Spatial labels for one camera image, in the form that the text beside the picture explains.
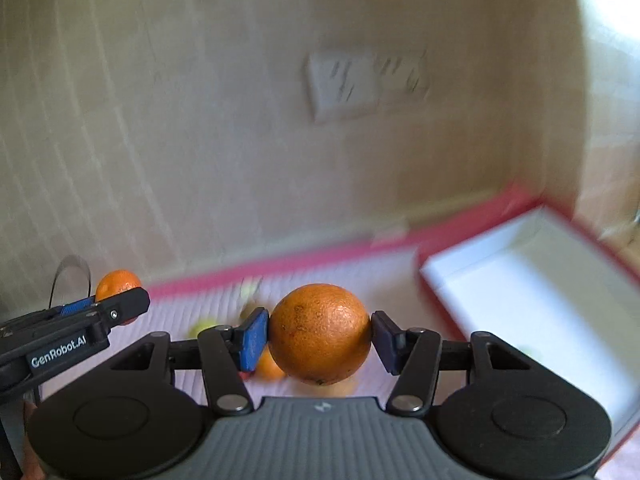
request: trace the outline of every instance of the gripped orange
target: gripped orange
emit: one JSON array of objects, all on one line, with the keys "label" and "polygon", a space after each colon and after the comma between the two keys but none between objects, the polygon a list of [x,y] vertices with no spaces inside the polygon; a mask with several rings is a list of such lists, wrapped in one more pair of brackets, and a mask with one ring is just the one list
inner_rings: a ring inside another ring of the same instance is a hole
[{"label": "gripped orange", "polygon": [[350,377],[370,347],[369,314],[340,286],[301,286],[277,304],[269,320],[274,361],[304,383],[334,384]]},{"label": "gripped orange", "polygon": [[139,277],[126,269],[112,270],[104,275],[95,289],[95,301],[102,301],[130,288],[142,286]]}]

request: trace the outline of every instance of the blue gripper pad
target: blue gripper pad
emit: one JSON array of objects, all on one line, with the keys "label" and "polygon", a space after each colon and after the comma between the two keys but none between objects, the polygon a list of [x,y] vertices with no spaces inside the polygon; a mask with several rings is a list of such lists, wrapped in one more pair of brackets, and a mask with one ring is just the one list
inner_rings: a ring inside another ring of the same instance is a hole
[{"label": "blue gripper pad", "polygon": [[399,375],[402,371],[402,354],[404,349],[404,333],[395,333],[395,325],[389,327],[385,320],[371,316],[372,342],[380,357],[385,370],[392,375]]},{"label": "blue gripper pad", "polygon": [[76,312],[80,312],[81,310],[86,309],[88,306],[94,303],[95,296],[90,296],[88,298],[83,298],[82,300],[74,301],[73,303],[69,303],[62,307],[60,310],[60,316],[71,316],[71,314],[75,314]]},{"label": "blue gripper pad", "polygon": [[243,372],[253,372],[258,359],[262,354],[264,346],[267,344],[267,325],[269,323],[269,313],[262,310],[255,319],[253,314],[249,316],[248,326],[243,326],[242,350],[240,351],[240,369]]}]

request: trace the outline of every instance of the wall outlet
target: wall outlet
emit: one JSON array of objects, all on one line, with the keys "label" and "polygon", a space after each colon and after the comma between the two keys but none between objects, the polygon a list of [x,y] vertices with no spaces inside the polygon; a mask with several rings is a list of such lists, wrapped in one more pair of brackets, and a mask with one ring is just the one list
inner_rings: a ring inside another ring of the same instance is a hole
[{"label": "wall outlet", "polygon": [[424,54],[381,54],[376,57],[374,70],[381,105],[419,102],[429,89]]},{"label": "wall outlet", "polygon": [[307,71],[318,122],[415,104],[429,89],[424,53],[319,52]]},{"label": "wall outlet", "polygon": [[378,104],[374,56],[368,52],[321,52],[308,62],[316,121],[372,112]]}]

